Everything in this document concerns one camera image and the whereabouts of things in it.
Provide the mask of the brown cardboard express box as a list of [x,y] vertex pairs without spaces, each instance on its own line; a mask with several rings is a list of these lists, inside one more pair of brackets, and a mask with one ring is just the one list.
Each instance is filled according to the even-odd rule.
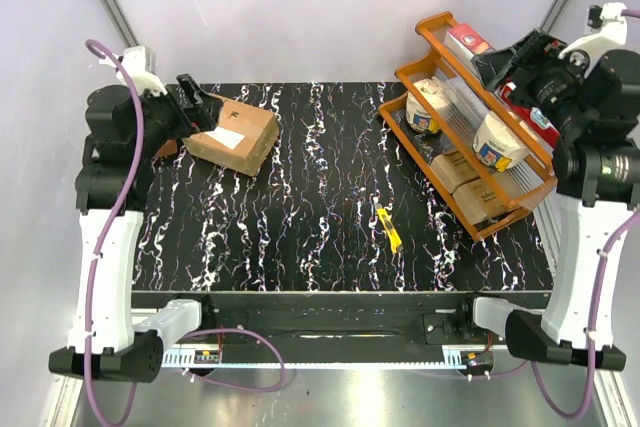
[[184,138],[186,150],[199,159],[255,177],[280,135],[275,113],[216,94],[211,99],[221,105],[217,125]]

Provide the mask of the yellow utility knife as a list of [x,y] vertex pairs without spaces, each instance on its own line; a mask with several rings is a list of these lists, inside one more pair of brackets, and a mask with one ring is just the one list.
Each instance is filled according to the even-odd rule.
[[398,254],[402,251],[403,244],[400,235],[398,234],[398,231],[393,224],[391,215],[389,214],[388,210],[380,203],[375,203],[374,208],[377,217],[380,220],[387,235],[392,253]]

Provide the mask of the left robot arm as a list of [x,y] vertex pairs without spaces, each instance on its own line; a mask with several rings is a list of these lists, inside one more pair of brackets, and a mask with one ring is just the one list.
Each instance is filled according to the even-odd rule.
[[90,133],[75,180],[80,289],[67,344],[49,355],[54,374],[150,383],[174,343],[185,335],[205,342],[215,334],[215,316],[193,300],[172,300],[149,319],[132,320],[134,257],[154,179],[152,161],[167,142],[213,130],[223,106],[191,75],[181,74],[177,82],[183,98],[110,85],[87,99]]

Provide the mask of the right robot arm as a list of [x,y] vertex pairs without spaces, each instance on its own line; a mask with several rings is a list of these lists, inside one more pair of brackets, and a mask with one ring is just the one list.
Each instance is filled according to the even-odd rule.
[[622,42],[575,46],[533,30],[513,46],[473,59],[488,90],[513,84],[510,99],[536,107],[558,130],[552,156],[560,203],[559,264],[539,314],[496,296],[459,313],[456,334],[476,343],[489,331],[509,352],[537,363],[620,371],[611,307],[621,246],[639,214],[639,56]]

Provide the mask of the red white toothpaste box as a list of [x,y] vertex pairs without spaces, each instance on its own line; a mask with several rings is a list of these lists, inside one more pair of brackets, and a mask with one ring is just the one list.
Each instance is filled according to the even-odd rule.
[[492,45],[467,23],[449,28],[445,35],[445,45],[463,60],[471,60],[476,55],[494,51]]

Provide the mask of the red silver toothpaste box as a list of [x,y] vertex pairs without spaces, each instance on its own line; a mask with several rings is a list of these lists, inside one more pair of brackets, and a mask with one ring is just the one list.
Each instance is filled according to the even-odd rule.
[[560,137],[559,132],[537,107],[522,107],[513,103],[510,94],[514,88],[513,82],[504,84],[499,90],[500,99],[532,132],[554,149]]

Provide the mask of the red cleaning pad pack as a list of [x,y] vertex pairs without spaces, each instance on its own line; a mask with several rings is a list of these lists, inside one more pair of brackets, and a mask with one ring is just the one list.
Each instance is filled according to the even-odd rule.
[[176,140],[168,140],[154,155],[154,159],[169,157],[178,153],[179,147]]

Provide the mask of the right toilet paper roll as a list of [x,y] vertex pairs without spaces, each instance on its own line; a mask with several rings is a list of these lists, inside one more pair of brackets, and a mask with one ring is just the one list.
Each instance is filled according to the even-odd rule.
[[472,148],[484,165],[498,172],[515,167],[529,155],[526,145],[493,111],[483,119],[474,136]]

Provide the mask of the orange wooden shelf rack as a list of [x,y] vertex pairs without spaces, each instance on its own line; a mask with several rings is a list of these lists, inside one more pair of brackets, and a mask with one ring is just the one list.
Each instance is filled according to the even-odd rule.
[[[544,143],[496,95],[486,91],[477,74],[445,45],[449,28],[458,24],[454,15],[443,12],[421,20],[415,27],[429,45],[421,59],[396,69],[395,75],[406,91],[400,97],[382,104],[379,113],[410,154],[419,169],[454,212],[474,240],[481,240],[524,218],[554,189],[557,179],[553,173],[551,155]],[[450,101],[448,110],[439,114],[414,87],[425,78],[438,78]],[[438,134],[414,131],[406,120],[408,92],[415,95],[440,126]],[[515,167],[498,172],[484,165],[475,155],[472,142],[485,116],[493,111],[526,145],[529,155]],[[458,151],[478,173],[486,185],[504,203],[507,211],[495,218],[472,225],[462,214],[453,194],[449,194],[430,165],[440,154]]]

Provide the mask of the upper beige cleaning pad pack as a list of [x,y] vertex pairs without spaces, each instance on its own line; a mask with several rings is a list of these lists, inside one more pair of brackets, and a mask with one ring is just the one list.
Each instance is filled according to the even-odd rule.
[[430,167],[449,194],[453,194],[460,186],[479,178],[478,173],[458,151],[438,155]]

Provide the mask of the beige cleaning pad pack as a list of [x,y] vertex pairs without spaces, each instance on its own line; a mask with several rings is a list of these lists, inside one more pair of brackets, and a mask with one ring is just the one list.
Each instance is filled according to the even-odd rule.
[[482,179],[458,187],[453,193],[453,199],[472,225],[495,218],[507,211],[504,203]]
[[458,151],[438,155],[430,167],[449,194],[453,194],[460,186],[479,178],[478,173]]

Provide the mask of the lower beige cleaning pad pack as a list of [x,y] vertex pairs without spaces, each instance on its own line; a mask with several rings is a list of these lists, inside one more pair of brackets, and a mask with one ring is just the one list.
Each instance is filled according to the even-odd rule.
[[495,218],[507,211],[504,203],[482,179],[458,187],[453,193],[453,199],[472,225]]

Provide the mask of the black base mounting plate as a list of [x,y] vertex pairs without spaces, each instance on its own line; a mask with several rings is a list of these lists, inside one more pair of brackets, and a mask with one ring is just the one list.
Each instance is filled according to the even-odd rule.
[[232,364],[263,364],[273,356],[235,329],[272,342],[291,366],[437,362],[445,345],[504,346],[499,334],[470,324],[468,292],[151,292],[136,291],[136,309],[158,309],[171,300],[204,306],[204,325],[224,328],[222,358]]

